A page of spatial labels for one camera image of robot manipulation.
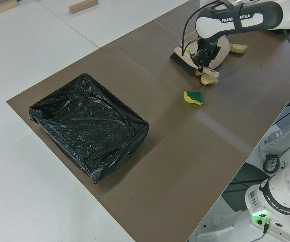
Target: brown paper sheet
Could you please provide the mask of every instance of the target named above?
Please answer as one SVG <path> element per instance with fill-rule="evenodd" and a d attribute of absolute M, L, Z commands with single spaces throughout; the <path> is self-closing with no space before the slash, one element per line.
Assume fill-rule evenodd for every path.
<path fill-rule="evenodd" d="M 229 37 L 248 49 L 226 57 L 217 85 L 203 86 L 172 62 L 196 9 L 188 2 L 8 101 L 137 242 L 186 241 L 290 99 L 290 46 L 269 31 Z M 97 185 L 28 116 L 30 105 L 81 73 L 150 123 L 132 158 Z M 184 102 L 185 90 L 202 91 L 205 103 Z"/>

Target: sponge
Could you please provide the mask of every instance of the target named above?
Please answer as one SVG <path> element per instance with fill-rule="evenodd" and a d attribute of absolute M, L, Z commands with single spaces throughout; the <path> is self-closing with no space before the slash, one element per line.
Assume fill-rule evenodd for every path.
<path fill-rule="evenodd" d="M 188 103 L 194 103 L 200 106 L 203 104 L 203 97 L 201 92 L 185 91 L 184 100 Z"/>

